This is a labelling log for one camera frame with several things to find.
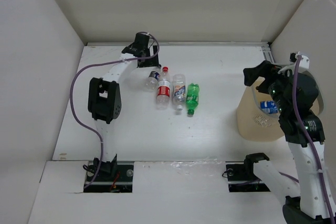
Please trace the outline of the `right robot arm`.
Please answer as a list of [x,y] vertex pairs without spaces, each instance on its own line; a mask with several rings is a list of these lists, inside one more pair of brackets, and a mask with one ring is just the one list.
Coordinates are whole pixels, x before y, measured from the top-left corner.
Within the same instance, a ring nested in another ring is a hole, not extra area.
[[244,84],[269,94],[279,109],[279,124],[296,166],[298,183],[290,186],[285,176],[264,153],[249,154],[243,165],[247,178],[260,179],[282,205],[286,223],[335,223],[335,203],[324,161],[324,131],[311,107],[319,95],[315,79],[299,70],[300,63],[282,68],[263,61],[245,68]]

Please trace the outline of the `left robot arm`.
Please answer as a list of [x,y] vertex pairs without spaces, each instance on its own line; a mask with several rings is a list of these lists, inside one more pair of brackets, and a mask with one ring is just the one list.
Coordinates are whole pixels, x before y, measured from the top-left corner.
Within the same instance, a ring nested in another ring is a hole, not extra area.
[[158,53],[159,44],[151,34],[136,33],[134,42],[121,51],[117,61],[105,63],[111,69],[89,82],[88,111],[94,119],[103,151],[86,169],[98,178],[112,180],[117,175],[117,151],[112,132],[122,108],[120,85],[135,69],[158,66]]

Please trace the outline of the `clear bottle orange blue label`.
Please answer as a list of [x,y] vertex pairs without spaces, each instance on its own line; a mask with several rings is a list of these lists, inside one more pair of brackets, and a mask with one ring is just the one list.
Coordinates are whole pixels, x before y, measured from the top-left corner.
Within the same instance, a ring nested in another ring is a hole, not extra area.
[[185,75],[175,74],[173,76],[173,105],[177,111],[182,111],[186,100]]

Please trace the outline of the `clear bottle black cap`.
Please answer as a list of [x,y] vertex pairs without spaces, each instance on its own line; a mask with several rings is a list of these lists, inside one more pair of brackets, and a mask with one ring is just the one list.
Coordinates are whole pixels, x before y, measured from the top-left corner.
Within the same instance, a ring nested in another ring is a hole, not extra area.
[[145,82],[145,86],[148,90],[152,91],[156,89],[160,78],[161,68],[162,66],[159,64],[151,70]]

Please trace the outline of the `green plastic bottle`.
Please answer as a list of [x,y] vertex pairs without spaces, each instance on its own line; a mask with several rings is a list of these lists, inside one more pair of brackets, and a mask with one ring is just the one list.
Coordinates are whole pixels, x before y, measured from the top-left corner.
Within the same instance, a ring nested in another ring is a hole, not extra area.
[[199,92],[200,92],[199,88],[200,87],[198,84],[191,83],[188,85],[186,96],[186,108],[188,116],[193,116],[196,108],[198,107]]

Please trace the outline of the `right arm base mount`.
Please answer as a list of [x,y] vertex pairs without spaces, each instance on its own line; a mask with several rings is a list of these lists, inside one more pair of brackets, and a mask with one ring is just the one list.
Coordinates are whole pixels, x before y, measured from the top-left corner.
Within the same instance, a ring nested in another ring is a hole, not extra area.
[[269,161],[269,157],[264,153],[254,153],[246,155],[243,162],[227,163],[222,177],[227,179],[229,192],[269,192],[266,184],[254,174],[254,164],[263,160]]

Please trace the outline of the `clear bottle red label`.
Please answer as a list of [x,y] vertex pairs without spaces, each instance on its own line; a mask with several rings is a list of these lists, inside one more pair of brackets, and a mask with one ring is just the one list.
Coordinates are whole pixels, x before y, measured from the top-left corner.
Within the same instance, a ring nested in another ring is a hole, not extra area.
[[171,94],[171,78],[169,74],[169,68],[163,67],[158,81],[158,89],[156,96],[156,106],[160,110],[165,110],[170,102]]

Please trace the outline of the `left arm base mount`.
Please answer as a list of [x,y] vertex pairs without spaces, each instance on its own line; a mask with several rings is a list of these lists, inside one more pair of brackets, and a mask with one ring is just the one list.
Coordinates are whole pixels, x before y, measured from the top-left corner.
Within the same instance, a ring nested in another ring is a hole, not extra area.
[[131,193],[133,189],[133,163],[118,163],[118,169],[112,177],[98,175],[95,181],[86,188],[92,181],[94,174],[86,171],[84,193]]

